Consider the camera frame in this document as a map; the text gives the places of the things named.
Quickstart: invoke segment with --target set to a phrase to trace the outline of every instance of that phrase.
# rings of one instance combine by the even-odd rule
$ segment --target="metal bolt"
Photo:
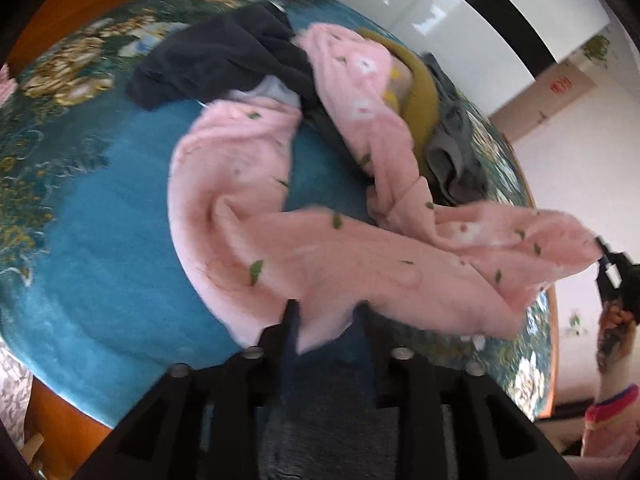
[[[470,362],[466,364],[466,373],[473,377],[482,377],[486,371],[480,363]]]
[[[249,346],[244,352],[242,357],[245,359],[260,359],[264,355],[264,350],[259,346]]]
[[[169,368],[169,374],[171,377],[175,377],[176,379],[186,377],[189,375],[190,371],[191,369],[189,368],[189,365],[184,363],[176,363],[175,365],[171,365],[171,368]]]
[[[399,346],[398,348],[394,348],[391,351],[391,357],[393,359],[398,359],[398,361],[408,361],[409,359],[413,359],[415,356],[415,352],[410,348],[405,348],[403,346]]]

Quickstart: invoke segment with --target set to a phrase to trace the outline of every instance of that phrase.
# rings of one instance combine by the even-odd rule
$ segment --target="black stripe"
[[[545,42],[510,0],[466,0],[502,36],[533,77],[556,60]]]

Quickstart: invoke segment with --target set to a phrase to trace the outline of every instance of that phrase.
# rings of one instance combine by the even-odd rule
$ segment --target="wooden bed frame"
[[[20,73],[30,62],[68,34],[97,19],[110,9],[129,0],[45,0],[32,16],[8,56],[12,73]],[[526,191],[534,205],[529,187]],[[550,393],[540,415],[552,415],[558,370],[558,311],[553,288],[549,290],[552,330],[552,373],[548,378]],[[49,473],[54,478],[69,478],[108,434],[108,429],[78,412],[64,400],[36,382],[30,403],[26,433],[41,432],[45,443],[40,451]],[[88,444],[76,446],[78,435]]]

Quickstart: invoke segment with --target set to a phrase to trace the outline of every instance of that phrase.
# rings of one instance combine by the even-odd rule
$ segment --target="bed sheet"
[[[108,426],[169,364],[206,367],[239,349],[185,277],[168,228],[170,155],[200,105],[146,112],[125,99],[124,86],[141,56],[172,31],[241,4],[129,2],[36,60],[0,108],[0,334],[53,391]],[[296,30],[324,21],[386,34],[334,0],[284,8]],[[471,103],[468,111],[491,198],[526,204],[513,153]],[[293,152],[288,210],[322,204],[370,221],[365,184],[311,125],[300,128]],[[549,394],[548,310],[541,294],[509,341],[389,323],[399,343],[436,364],[482,362],[535,416]]]

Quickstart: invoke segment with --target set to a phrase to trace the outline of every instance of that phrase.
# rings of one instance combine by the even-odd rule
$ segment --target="gray patterned fabric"
[[[33,374],[9,352],[0,338],[0,420],[16,447],[24,444],[24,416]]]

